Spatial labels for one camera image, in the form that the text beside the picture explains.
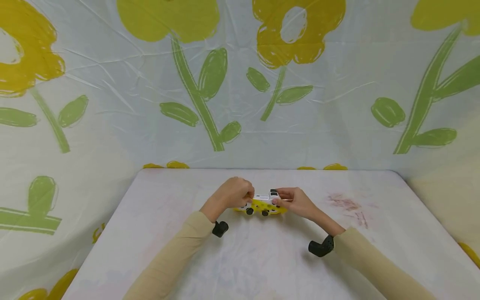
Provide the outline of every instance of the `toy car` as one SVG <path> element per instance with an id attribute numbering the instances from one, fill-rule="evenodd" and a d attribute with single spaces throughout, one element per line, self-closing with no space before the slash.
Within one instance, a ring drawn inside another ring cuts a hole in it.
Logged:
<path id="1" fill-rule="evenodd" d="M 277 215 L 286 212 L 286 208 L 272 203 L 272 200 L 275 198 L 280 199 L 280 196 L 275 189 L 271 189 L 268 195 L 255 195 L 252 203 L 247 203 L 244 207 L 234 208 L 234 210 L 245 212 L 247 215 L 253 215 L 254 212 L 261 212 L 263 216 Z"/>

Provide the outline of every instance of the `wall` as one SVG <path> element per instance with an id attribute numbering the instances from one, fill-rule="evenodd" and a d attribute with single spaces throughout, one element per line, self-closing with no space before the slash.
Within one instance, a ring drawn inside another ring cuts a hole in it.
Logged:
<path id="1" fill-rule="evenodd" d="M 149 163 L 392 169 L 480 252 L 479 5 L 2 1 L 0 290 L 60 295 Z"/>

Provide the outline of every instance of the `yellow cheese-patterned part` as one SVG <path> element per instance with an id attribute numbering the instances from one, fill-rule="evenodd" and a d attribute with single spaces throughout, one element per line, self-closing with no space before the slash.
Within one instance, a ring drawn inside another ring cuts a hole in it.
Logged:
<path id="1" fill-rule="evenodd" d="M 283 214 L 287 212 L 287 209 L 284 207 L 277 207 L 276 205 L 272 205 L 265 201 L 256 200 L 256 199 L 252 200 L 252 204 L 250 207 L 253 209 L 254 213 L 256 212 L 261 213 L 264 210 L 267 210 L 269 215 L 277 215 L 277 214 Z M 234 210 L 247 213 L 246 210 L 239 209 L 239 208 L 234 208 Z"/>

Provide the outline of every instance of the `table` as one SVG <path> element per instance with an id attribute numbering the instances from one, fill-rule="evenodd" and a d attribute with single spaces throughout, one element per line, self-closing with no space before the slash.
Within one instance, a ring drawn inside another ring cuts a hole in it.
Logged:
<path id="1" fill-rule="evenodd" d="M 228 177 L 256 193 L 299 186 L 344 227 L 356 227 L 439 299 L 477 299 L 480 272 L 402 178 L 392 171 L 144 169 L 123 197 L 65 294 L 121 299 L 183 221 Z M 229 230 L 196 254 L 172 299 L 384 299 L 335 253 L 309 253 L 326 233 L 291 213 L 227 210 Z"/>

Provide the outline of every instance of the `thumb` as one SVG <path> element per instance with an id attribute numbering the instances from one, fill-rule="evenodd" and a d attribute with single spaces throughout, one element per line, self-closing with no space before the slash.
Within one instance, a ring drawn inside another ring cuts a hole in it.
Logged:
<path id="1" fill-rule="evenodd" d="M 284 207 L 286 209 L 289 209 L 290 206 L 292 205 L 292 202 L 285 201 L 285 200 L 282 200 L 282 199 L 273 199 L 272 203 L 275 204 L 275 205 L 278 205 L 280 207 Z"/>

